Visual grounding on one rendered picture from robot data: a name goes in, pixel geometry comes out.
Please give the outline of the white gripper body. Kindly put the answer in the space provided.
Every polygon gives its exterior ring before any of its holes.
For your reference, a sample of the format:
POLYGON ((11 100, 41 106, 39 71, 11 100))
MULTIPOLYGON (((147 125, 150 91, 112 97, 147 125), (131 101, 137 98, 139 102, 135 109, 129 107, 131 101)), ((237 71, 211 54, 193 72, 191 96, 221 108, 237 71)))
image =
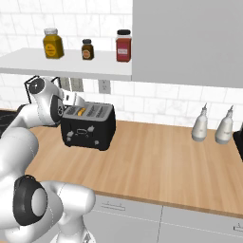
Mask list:
POLYGON ((85 106, 85 100, 81 96, 76 94, 75 99, 74 99, 74 105, 84 107, 85 106))

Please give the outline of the grey wall cupboard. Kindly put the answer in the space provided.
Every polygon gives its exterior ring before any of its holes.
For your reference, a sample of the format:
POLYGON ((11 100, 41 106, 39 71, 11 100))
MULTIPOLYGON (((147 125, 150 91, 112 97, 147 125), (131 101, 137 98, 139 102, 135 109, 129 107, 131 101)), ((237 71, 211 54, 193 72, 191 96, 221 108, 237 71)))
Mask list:
POLYGON ((243 0, 133 0, 132 80, 243 88, 243 0))

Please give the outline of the black toaster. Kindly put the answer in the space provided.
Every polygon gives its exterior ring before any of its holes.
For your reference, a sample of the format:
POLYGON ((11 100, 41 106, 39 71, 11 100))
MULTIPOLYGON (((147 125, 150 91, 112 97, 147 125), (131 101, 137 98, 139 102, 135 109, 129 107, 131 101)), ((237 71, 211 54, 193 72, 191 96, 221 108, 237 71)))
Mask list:
POLYGON ((105 151, 116 131, 116 116, 114 106, 110 103, 89 103, 84 107, 68 107, 61 119, 61 132, 66 146, 81 146, 105 151), (79 110, 85 108, 82 116, 78 116, 79 110), (87 132, 87 128, 94 126, 93 133, 87 132), (72 138, 66 134, 73 131, 72 138))

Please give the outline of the white wall outlet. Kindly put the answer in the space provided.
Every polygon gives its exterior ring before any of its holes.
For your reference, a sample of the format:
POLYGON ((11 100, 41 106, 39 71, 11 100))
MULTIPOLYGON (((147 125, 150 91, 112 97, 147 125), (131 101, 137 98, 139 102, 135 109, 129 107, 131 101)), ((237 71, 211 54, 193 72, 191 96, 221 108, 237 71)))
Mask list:
POLYGON ((99 92, 102 94, 111 93, 111 85, 109 80, 99 80, 99 92))
POLYGON ((83 92, 83 80, 78 78, 61 77, 61 87, 67 91, 83 92))

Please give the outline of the black hob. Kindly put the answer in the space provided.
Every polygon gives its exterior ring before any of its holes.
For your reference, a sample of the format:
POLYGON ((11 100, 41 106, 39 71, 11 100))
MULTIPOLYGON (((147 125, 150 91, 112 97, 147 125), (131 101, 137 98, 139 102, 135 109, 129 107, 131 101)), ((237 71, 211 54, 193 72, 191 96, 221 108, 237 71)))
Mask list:
POLYGON ((16 111, 0 110, 0 137, 16 116, 16 111))

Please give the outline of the white squeeze bottle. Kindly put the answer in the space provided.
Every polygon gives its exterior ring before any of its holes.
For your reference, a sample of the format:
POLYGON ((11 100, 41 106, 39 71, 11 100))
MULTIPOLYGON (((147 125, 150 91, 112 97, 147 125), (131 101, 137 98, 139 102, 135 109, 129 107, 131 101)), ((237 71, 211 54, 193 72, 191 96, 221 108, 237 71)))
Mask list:
POLYGON ((204 105, 192 129, 192 139, 195 141, 204 141, 207 137, 207 125, 207 105, 204 105))
POLYGON ((215 141, 219 144, 227 144, 233 132, 233 107, 228 110, 215 132, 215 141))

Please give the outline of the white wall shelf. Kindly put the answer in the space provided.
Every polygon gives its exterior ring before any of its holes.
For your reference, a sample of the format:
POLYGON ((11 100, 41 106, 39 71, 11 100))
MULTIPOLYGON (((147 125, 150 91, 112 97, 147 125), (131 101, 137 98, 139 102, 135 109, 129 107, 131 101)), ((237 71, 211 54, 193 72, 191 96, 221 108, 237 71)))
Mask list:
POLYGON ((0 73, 128 82, 132 62, 117 62, 113 51, 96 51, 93 60, 84 60, 75 49, 61 59, 47 59, 42 49, 25 47, 0 57, 0 73))

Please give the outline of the black appliance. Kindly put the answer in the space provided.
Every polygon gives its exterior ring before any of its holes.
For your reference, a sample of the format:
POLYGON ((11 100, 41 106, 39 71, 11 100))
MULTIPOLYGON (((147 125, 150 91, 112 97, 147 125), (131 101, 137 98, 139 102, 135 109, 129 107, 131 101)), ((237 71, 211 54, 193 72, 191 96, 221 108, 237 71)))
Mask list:
POLYGON ((243 160, 243 122, 241 124, 240 130, 233 133, 233 137, 238 153, 243 160))

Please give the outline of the red jar black lid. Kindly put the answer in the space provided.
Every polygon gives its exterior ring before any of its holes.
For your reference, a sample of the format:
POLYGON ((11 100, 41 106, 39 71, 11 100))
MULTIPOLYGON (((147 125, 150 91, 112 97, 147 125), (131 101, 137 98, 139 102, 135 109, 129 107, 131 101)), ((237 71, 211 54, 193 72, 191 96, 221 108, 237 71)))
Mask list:
POLYGON ((118 62, 128 63, 131 60, 131 43, 129 29, 119 29, 116 38, 116 55, 118 62))

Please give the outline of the small brown jar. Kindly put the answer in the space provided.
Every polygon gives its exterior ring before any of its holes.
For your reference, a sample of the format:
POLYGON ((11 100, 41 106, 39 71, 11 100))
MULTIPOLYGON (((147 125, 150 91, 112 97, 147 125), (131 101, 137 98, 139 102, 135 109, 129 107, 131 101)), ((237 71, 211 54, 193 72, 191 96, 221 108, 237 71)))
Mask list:
POLYGON ((94 58, 94 48, 90 39, 83 39, 82 56, 84 60, 92 60, 94 58))

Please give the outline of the grey drawer front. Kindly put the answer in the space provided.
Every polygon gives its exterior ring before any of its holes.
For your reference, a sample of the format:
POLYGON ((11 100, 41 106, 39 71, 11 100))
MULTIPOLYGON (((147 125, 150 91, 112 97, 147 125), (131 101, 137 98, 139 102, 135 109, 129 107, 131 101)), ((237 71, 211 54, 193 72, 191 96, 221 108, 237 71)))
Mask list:
POLYGON ((160 214, 159 205, 96 195, 95 206, 84 216, 84 223, 97 243, 157 243, 160 214), (101 207, 107 201, 121 203, 125 211, 101 207))
POLYGON ((243 243, 243 219, 164 206, 159 243, 243 243))

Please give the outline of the yellow spice jar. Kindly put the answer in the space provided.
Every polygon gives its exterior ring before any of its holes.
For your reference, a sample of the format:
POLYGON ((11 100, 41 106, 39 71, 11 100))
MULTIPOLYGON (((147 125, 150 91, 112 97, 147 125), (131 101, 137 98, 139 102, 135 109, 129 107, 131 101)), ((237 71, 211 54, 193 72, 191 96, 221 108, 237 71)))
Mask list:
POLYGON ((45 28, 45 38, 43 40, 44 50, 48 59, 60 59, 64 56, 62 38, 58 35, 58 29, 45 28))

